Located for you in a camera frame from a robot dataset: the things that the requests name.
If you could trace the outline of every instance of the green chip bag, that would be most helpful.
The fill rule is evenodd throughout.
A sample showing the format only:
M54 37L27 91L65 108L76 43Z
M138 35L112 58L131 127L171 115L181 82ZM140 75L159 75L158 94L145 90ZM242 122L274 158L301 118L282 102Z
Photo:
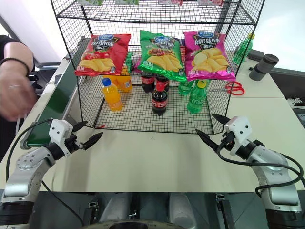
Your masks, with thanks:
M170 80L186 82L181 61L180 44L161 33L140 31L142 59L139 69L163 75Z

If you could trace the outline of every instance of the cola bottle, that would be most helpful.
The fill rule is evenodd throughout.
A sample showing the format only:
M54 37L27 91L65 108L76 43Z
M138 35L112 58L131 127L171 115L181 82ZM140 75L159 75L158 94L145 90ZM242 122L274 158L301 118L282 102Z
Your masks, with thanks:
M157 83L156 90L152 93L152 111L157 115L162 115L166 111L167 92L164 84Z
M158 75L157 83L159 82L164 84L165 90L168 92L168 89L170 88L170 80L164 76Z
M142 88L145 91L145 93L153 92L154 90L154 75L142 72Z

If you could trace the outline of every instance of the white table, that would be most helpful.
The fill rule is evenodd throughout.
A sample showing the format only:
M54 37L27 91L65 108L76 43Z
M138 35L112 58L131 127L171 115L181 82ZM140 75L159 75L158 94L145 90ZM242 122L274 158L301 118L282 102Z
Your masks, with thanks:
M305 130L269 74L259 82L248 77L249 66L256 63L243 63L237 80L246 92L231 97L227 116L247 116L253 140L259 139L305 166ZM36 119L50 95L47 92L39 99L20 131ZM73 109L74 114L79 113L77 106ZM81 141L100 131L86 127L76 134ZM89 150L57 161L45 175L45 183L54 191L70 192L253 192L258 186L251 168L223 162L197 135L103 132ZM211 139L219 143L221 134ZM22 153L15 150L10 172ZM231 157L225 150L223 154ZM6 159L0 164L0 188L5 185ZM301 183L296 186L303 189Z

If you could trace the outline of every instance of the finger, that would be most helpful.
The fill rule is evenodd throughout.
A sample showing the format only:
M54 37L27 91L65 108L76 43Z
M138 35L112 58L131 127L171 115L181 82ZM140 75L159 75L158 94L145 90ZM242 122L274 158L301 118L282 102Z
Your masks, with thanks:
M29 100L30 109L31 109L37 101L37 96L35 94L34 88L31 86L30 82L27 79L23 79L22 82L20 82L20 84L23 86L23 89Z
M20 112L18 107L10 101L8 93L8 89L2 87L0 98L1 113L7 120L16 121Z
M2 108L0 108L0 115L9 122L14 122L18 119L17 117L12 117L7 110L2 110Z
M18 115L23 115L27 113L28 110L28 101L27 98L24 96L24 93L22 92L23 89L21 86L19 87L9 87L7 89L6 95L10 102L10 104L18 109Z

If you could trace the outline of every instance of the red scissors handle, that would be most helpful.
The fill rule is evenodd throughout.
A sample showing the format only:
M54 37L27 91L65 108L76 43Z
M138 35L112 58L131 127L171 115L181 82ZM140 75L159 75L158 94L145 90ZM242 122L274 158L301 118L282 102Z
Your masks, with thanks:
M240 82L229 82L224 86L225 89L227 89L228 93L231 93L233 95L243 95L244 94L244 88Z

